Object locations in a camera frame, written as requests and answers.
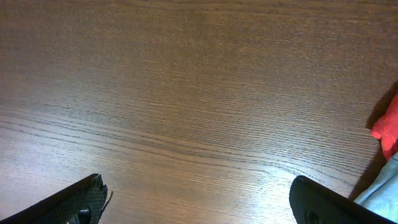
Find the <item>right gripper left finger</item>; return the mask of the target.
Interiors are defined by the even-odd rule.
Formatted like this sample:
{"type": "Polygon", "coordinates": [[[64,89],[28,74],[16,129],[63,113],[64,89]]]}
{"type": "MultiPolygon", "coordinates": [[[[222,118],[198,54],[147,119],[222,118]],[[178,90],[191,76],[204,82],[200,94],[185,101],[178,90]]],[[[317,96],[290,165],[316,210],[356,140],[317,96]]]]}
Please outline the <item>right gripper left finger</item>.
{"type": "Polygon", "coordinates": [[[100,174],[91,174],[1,224],[97,224],[108,205],[108,188],[100,174]]]}

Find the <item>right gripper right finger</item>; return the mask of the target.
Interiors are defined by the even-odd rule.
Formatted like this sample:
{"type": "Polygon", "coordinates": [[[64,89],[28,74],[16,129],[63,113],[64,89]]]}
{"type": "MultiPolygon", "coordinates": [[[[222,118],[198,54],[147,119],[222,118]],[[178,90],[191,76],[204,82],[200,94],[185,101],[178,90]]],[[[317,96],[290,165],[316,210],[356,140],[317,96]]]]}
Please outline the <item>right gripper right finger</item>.
{"type": "Polygon", "coordinates": [[[394,224],[304,175],[293,180],[289,203],[298,224],[394,224]]]}

